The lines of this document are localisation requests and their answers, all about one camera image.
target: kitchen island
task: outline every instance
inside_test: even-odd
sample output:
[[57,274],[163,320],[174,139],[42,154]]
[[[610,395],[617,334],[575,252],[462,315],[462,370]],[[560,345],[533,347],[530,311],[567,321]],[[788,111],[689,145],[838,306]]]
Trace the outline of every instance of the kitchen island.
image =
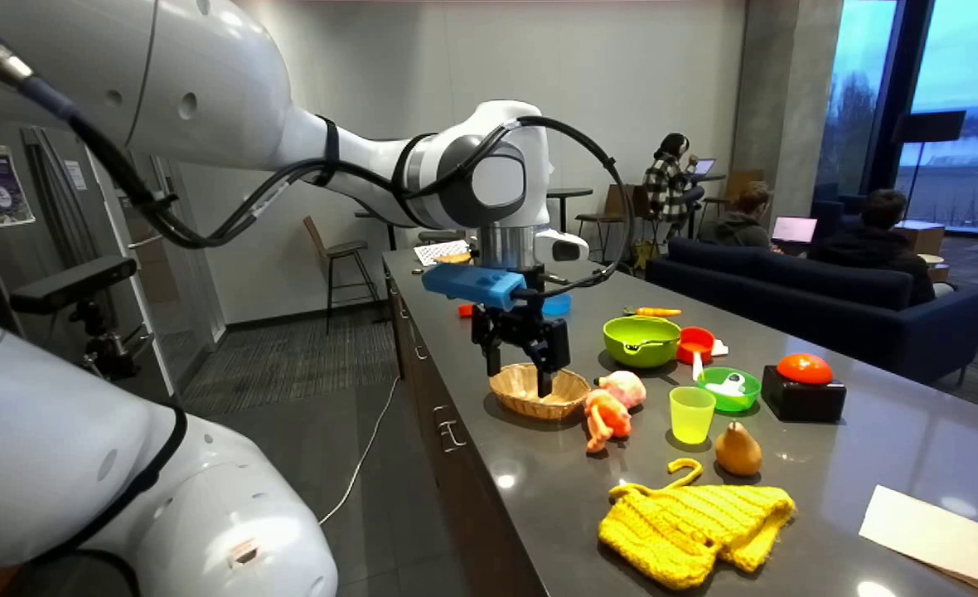
[[[588,457],[582,426],[533,426],[492,398],[472,326],[457,320],[455,303],[423,290],[413,257],[384,257],[384,274],[400,374],[472,590],[668,595],[597,543],[597,521],[617,482],[660,487],[671,482],[668,460],[680,456],[705,463],[701,484],[720,484],[710,448],[671,440],[668,390],[689,381],[689,367],[644,374],[650,401],[635,414],[635,439],[610,445],[607,457]],[[925,563],[863,540],[860,523],[877,484],[978,521],[978,404],[630,274],[575,291],[575,370],[585,377],[610,370],[599,326],[635,306],[677,306],[680,326],[713,330],[729,345],[720,366],[760,374],[779,355],[813,347],[850,387],[838,426],[792,426],[771,409],[741,417],[764,445],[760,484],[787,487],[799,514],[755,576],[716,563],[697,595],[973,595]]]

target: yellow sponge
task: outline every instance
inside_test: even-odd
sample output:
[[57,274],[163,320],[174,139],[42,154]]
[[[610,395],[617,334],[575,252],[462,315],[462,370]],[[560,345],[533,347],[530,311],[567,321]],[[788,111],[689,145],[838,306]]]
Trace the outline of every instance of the yellow sponge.
[[640,575],[671,590],[701,588],[716,556],[753,575],[765,563],[795,505],[782,487],[682,487],[701,479],[701,460],[677,457],[671,472],[694,469],[668,487],[619,484],[597,536]]

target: cabinet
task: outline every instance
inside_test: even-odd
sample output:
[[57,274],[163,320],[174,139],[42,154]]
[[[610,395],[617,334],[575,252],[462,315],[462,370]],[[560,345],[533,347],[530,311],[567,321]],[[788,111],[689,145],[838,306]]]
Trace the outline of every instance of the cabinet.
[[395,355],[413,398],[447,532],[472,595],[547,595],[518,540],[499,487],[418,334],[414,315],[387,278]]

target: red tomato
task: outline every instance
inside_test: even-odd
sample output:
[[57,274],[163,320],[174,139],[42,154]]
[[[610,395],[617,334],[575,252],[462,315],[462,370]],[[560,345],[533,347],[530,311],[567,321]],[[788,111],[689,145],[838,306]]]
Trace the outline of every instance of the red tomato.
[[788,352],[779,359],[779,374],[799,386],[830,386],[834,381],[834,367],[830,362],[821,362],[821,355],[813,352]]

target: small plate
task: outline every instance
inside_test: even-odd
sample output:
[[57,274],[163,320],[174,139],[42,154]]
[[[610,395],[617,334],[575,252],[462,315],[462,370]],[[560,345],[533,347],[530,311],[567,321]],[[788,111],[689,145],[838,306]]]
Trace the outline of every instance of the small plate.
[[724,414],[747,414],[760,401],[760,377],[735,367],[713,366],[697,377],[697,386],[716,395],[716,411]]

